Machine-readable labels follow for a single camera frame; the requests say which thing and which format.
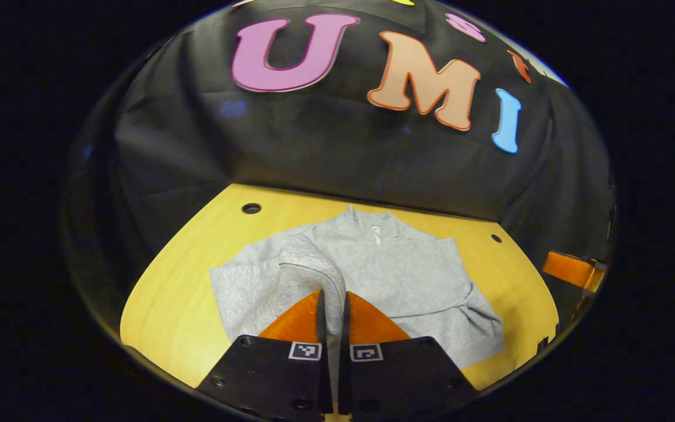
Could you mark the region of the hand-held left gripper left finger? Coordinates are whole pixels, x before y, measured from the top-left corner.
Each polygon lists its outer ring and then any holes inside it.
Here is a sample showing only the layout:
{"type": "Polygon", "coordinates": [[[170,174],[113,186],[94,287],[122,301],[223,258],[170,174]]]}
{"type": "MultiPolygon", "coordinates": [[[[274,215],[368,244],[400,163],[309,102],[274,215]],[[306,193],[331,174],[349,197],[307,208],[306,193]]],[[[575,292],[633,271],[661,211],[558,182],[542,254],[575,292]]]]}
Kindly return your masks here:
{"type": "Polygon", "coordinates": [[[196,390],[258,420],[322,421],[334,410],[323,291],[237,337],[196,390]]]}

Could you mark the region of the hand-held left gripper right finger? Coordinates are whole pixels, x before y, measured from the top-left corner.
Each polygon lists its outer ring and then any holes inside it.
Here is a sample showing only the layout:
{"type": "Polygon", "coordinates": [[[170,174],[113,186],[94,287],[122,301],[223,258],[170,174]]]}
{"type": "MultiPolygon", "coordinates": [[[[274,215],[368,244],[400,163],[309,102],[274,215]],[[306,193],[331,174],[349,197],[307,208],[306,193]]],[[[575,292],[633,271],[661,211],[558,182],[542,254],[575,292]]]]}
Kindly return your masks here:
{"type": "Polygon", "coordinates": [[[339,413],[353,418],[440,418],[477,400],[434,337],[412,337],[348,292],[339,360],[339,413]]]}

